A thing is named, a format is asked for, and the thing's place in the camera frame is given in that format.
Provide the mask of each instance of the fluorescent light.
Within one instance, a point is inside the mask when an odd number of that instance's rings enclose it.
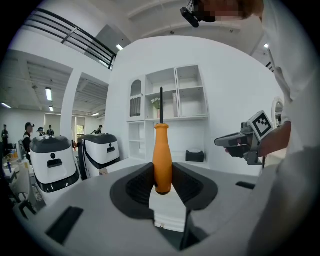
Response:
[[[46,87],[45,88],[45,93],[46,93],[46,98],[48,99],[48,101],[52,102],[51,88]]]
[[[123,50],[123,47],[122,47],[120,44],[118,44],[116,47],[117,47],[120,51]]]
[[[99,60],[99,62],[100,62],[102,65],[108,67],[107,63],[103,62],[102,60]]]
[[[11,109],[11,107],[3,102],[1,102],[2,105],[4,105],[5,107],[7,107],[8,109]]]

